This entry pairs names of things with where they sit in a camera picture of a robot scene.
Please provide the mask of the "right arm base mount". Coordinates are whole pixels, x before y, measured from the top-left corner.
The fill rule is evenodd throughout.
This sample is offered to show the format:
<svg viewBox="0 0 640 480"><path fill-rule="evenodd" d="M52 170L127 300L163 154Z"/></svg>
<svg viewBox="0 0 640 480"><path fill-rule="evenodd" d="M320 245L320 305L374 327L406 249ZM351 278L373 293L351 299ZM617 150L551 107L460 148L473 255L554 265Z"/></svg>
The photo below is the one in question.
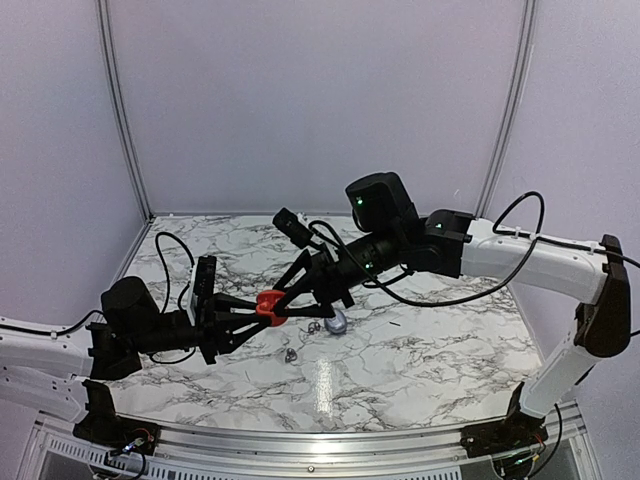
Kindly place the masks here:
<svg viewBox="0 0 640 480"><path fill-rule="evenodd" d="M545 418L532 417L522 411L520 397L523 387L521 382L512 393L504 418L461 429L460 445L469 458L524 448L548 439Z"/></svg>

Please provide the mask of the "red earbud charging case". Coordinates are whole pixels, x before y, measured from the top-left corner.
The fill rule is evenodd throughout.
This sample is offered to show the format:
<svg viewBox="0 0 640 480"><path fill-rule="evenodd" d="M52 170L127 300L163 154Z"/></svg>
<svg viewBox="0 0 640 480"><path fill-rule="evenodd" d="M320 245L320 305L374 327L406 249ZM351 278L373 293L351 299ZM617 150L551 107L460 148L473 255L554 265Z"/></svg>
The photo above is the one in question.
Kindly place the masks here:
<svg viewBox="0 0 640 480"><path fill-rule="evenodd" d="M266 290L259 293L256 297L255 312L257 315L265 316L270 320L271 327L279 327L283 325L287 318L277 315L274 312L275 306L279 300L285 296L280 290Z"/></svg>

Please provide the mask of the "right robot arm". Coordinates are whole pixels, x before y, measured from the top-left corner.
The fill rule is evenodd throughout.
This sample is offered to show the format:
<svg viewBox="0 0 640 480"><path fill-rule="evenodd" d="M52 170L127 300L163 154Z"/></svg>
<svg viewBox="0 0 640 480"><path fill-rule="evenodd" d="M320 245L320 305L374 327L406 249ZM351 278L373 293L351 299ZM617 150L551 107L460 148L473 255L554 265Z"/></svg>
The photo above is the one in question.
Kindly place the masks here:
<svg viewBox="0 0 640 480"><path fill-rule="evenodd" d="M301 249L277 284L275 317L330 318L335 302L350 305L353 287L376 282L403 265L413 272L450 278L487 277L499 287L512 282L578 301L575 323L534 377L513 393L495 438L515 448L529 437L555 403L601 360L621 354L631 340L631 287L627 259L617 238L579 242L508 229L470 213L440 209L420 216L400 177L374 173L346 190L362 237L334 250L313 246L313 224L287 210L276 227Z"/></svg>

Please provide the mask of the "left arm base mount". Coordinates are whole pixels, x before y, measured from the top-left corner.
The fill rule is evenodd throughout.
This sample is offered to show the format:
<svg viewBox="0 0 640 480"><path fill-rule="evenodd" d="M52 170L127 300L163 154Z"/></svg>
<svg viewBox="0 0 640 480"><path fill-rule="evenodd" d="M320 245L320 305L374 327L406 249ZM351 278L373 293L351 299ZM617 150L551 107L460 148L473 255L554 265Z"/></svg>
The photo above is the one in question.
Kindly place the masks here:
<svg viewBox="0 0 640 480"><path fill-rule="evenodd" d="M85 380L82 385L87 400L84 416L73 428L76 438L113 449L122 449L140 438L143 440L142 452L145 455L154 453L161 432L158 424L119 415L106 385L93 380Z"/></svg>

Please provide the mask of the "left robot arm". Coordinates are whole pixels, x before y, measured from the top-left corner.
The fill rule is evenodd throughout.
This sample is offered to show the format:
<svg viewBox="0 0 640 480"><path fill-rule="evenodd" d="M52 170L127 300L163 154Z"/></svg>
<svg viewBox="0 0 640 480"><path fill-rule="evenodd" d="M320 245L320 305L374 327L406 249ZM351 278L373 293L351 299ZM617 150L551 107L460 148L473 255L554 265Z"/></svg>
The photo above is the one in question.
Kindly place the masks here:
<svg viewBox="0 0 640 480"><path fill-rule="evenodd" d="M189 303L160 308L145 282L127 276L101 296L101 319L66 329L2 323L1 398L74 424L86 423L106 445L125 438L110 381L142 368L142 359L172 350L198 352L211 365L262 330L284 322L284 292L245 301L214 290L216 259L199 258L186 287Z"/></svg>

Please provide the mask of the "grey blue charging case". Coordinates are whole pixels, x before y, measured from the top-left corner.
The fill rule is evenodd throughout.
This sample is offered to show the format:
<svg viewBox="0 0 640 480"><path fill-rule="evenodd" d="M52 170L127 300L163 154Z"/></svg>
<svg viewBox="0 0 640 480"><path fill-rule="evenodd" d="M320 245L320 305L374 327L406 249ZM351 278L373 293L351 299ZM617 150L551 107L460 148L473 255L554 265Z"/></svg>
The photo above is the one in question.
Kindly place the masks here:
<svg viewBox="0 0 640 480"><path fill-rule="evenodd" d="M333 317L324 319L324 327L332 335L342 335L348 327L346 316L342 311L336 310Z"/></svg>

